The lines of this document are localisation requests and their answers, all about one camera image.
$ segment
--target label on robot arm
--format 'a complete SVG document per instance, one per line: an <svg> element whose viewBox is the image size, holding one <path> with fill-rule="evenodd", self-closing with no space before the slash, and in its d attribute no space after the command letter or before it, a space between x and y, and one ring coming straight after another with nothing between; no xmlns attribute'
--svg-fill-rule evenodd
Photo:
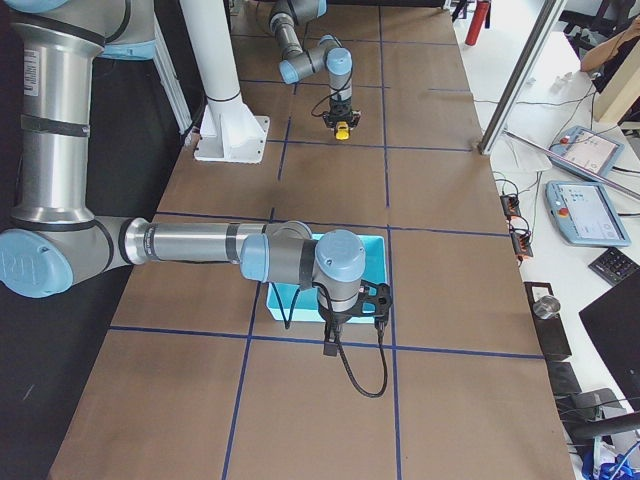
<svg viewBox="0 0 640 480"><path fill-rule="evenodd" d="M24 51L24 94L37 97L40 94L40 52Z"/></svg>

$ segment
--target blue joint cap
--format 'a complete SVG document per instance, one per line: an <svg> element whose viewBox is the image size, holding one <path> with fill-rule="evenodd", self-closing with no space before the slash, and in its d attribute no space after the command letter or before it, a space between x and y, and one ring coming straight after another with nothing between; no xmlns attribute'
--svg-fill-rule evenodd
<svg viewBox="0 0 640 480"><path fill-rule="evenodd" d="M73 271L49 240L12 229L0 233L0 281L19 295L43 298L68 290Z"/></svg>
<svg viewBox="0 0 640 480"><path fill-rule="evenodd" d="M282 80L287 85L291 85L292 83L298 83L300 81L300 77L298 76L298 72L291 65L289 60L283 60L280 62L278 66L280 68L280 75L282 75Z"/></svg>
<svg viewBox="0 0 640 480"><path fill-rule="evenodd" d="M351 67L351 53L346 48L334 48L327 54L327 70L334 75L346 75Z"/></svg>
<svg viewBox="0 0 640 480"><path fill-rule="evenodd" d="M327 13L327 0L318 1L318 17L321 17Z"/></svg>
<svg viewBox="0 0 640 480"><path fill-rule="evenodd" d="M248 280L266 282L269 276L269 239L266 235L249 235L240 251L240 272Z"/></svg>
<svg viewBox="0 0 640 480"><path fill-rule="evenodd" d="M333 230L318 240L316 262L329 278L354 282L364 274L366 255L362 240L348 230Z"/></svg>
<svg viewBox="0 0 640 480"><path fill-rule="evenodd" d="M4 0L9 7L24 13L43 13L61 7L69 0Z"/></svg>
<svg viewBox="0 0 640 480"><path fill-rule="evenodd" d="M113 60L151 60L156 55L156 41L112 44L104 47L102 58Z"/></svg>

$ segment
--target black monitor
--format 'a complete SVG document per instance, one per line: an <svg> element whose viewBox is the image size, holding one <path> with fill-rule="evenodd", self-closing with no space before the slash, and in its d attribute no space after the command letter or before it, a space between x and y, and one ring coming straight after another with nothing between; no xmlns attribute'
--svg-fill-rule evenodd
<svg viewBox="0 0 640 480"><path fill-rule="evenodd" d="M622 393L640 411L640 271L587 306L580 318Z"/></svg>

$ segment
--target person's arm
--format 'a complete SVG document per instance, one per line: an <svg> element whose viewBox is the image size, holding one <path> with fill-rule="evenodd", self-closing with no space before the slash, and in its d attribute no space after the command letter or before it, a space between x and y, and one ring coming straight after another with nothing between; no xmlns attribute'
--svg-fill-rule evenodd
<svg viewBox="0 0 640 480"><path fill-rule="evenodd" d="M640 17L636 17L625 31L589 50L580 62L580 70L589 72L599 68L618 54L620 45L638 36L640 36Z"/></svg>

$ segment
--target turquoise bin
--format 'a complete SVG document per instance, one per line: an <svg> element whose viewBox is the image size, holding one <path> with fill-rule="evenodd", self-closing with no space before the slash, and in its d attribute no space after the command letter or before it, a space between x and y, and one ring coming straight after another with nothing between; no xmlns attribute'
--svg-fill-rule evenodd
<svg viewBox="0 0 640 480"><path fill-rule="evenodd" d="M313 235L315 240L319 240L322 235ZM389 283L387 281L387 265L385 262L384 238L373 235L358 235L364 244L366 263L363 278L371 283ZM297 285L286 283L276 283L278 293L282 299L284 313L289 318L289 310L293 296L298 289ZM300 292L293 311L294 322L324 322L318 313L318 292L317 288L311 288ZM267 308L274 319L282 321L282 312L278 306L278 299L273 286L269 284L267 293ZM353 317L350 323L373 323L373 317Z"/></svg>

